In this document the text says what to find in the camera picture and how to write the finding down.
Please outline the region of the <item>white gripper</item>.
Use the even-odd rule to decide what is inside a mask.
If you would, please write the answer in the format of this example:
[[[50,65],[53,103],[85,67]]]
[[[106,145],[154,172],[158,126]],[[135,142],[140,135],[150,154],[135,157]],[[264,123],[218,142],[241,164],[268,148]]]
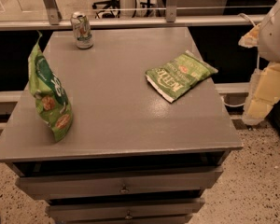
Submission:
[[[269,63],[263,70],[256,69],[249,83],[242,121],[246,125],[257,125],[280,101],[280,0],[261,24],[255,25],[240,38],[238,45],[245,48],[258,46],[261,58],[275,62]]]

